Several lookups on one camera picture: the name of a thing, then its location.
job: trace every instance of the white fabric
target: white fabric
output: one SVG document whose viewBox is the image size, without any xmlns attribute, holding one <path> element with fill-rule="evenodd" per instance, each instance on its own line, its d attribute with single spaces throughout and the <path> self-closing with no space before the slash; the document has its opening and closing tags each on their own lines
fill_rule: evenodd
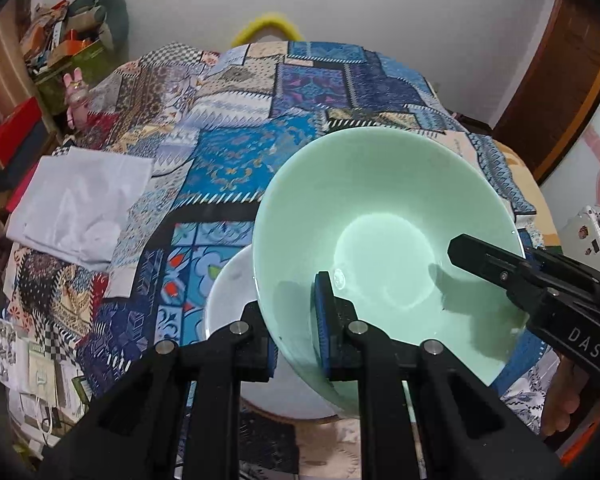
<svg viewBox="0 0 600 480">
<path fill-rule="evenodd" d="M 7 238 L 89 270 L 107 269 L 150 158 L 71 147 L 44 156 L 11 216 Z"/>
</svg>

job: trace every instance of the bed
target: bed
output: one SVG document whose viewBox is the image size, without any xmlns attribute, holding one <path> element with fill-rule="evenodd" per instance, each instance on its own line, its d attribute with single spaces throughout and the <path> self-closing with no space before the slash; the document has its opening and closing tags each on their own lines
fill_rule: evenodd
<svg viewBox="0 0 600 480">
<path fill-rule="evenodd" d="M 96 396 L 157 341 L 201 339 L 214 277 L 250 243 L 270 178 L 330 132 L 382 125 L 440 142 L 484 175 L 524 244 L 559 250 L 549 210 L 520 158 L 465 129 L 418 72 L 360 46 L 278 41 L 218 54 L 173 43 L 119 67 L 92 93 L 88 133 L 55 155 L 76 144 L 147 156 L 154 176 L 131 209 L 109 272 L 15 246 L 4 317 L 49 357 L 77 365 Z M 542 375 L 534 366 L 547 350 L 524 333 L 493 385 L 535 431 L 546 381 L 534 379 Z M 361 475 L 355 420 L 272 420 L 246 406 L 240 417 L 245 475 Z"/>
</svg>

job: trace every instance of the mint green ceramic bowl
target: mint green ceramic bowl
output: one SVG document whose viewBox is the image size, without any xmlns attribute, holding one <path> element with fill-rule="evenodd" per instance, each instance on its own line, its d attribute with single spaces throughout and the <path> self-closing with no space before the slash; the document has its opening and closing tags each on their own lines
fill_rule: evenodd
<svg viewBox="0 0 600 480">
<path fill-rule="evenodd" d="M 451 265 L 446 249 L 462 233 L 523 254 L 497 193 L 448 148 L 380 127 L 314 140 L 273 177 L 253 232 L 258 300 L 278 349 L 316 392 L 357 413 L 355 383 L 330 383 L 319 366 L 311 287 L 328 270 L 360 319 L 412 344 L 439 339 L 490 384 L 525 317 L 503 289 Z"/>
</svg>

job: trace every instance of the white wall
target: white wall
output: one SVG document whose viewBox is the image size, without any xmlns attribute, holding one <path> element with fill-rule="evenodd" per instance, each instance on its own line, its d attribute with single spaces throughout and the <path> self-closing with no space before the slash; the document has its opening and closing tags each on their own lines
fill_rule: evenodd
<svg viewBox="0 0 600 480">
<path fill-rule="evenodd" d="M 593 115 L 588 128 L 600 138 L 600 106 Z M 600 205 L 596 190 L 600 173 L 600 157 L 581 136 L 555 171 L 541 186 L 542 194 L 554 218 L 558 230 L 584 206 Z"/>
<path fill-rule="evenodd" d="M 498 124 L 498 121 L 502 117 L 504 111 L 507 109 L 507 106 L 509 106 L 510 101 L 513 99 L 513 96 L 518 90 L 518 86 L 520 86 L 522 78 L 526 74 L 526 69 L 529 68 L 532 59 L 536 55 L 536 51 L 538 50 L 538 46 L 540 45 L 540 41 L 542 41 L 542 37 L 544 36 L 544 32 L 546 30 L 546 24 L 551 16 L 551 11 L 554 9 L 554 3 L 555 0 L 544 0 L 544 5 L 542 6 L 542 9 L 540 9 L 540 14 L 538 16 L 536 28 L 534 29 L 534 33 L 532 34 L 531 39 L 526 46 L 526 51 L 520 59 L 518 67 L 513 74 L 513 78 L 511 78 L 511 81 L 509 81 L 509 85 L 505 89 L 498 106 L 491 115 L 491 119 L 488 121 L 488 124 L 491 128 L 494 128 L 495 125 Z"/>
<path fill-rule="evenodd" d="M 278 11 L 309 40 L 357 43 L 410 65 L 440 85 L 448 108 L 485 122 L 493 119 L 547 18 L 539 25 L 546 0 L 126 2 L 132 57 L 169 41 L 225 50 L 247 22 Z"/>
</svg>

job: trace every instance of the human hand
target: human hand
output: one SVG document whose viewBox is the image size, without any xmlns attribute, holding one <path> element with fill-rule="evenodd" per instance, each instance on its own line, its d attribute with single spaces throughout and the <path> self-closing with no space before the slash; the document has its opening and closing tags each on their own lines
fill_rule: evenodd
<svg viewBox="0 0 600 480">
<path fill-rule="evenodd" d="M 589 375 L 573 361 L 562 356 L 558 369 L 544 400 L 540 419 L 540 433 L 550 436 L 569 427 L 571 414 L 580 405 L 580 393 L 589 380 Z M 593 408 L 594 420 L 600 419 L 600 400 Z"/>
</svg>

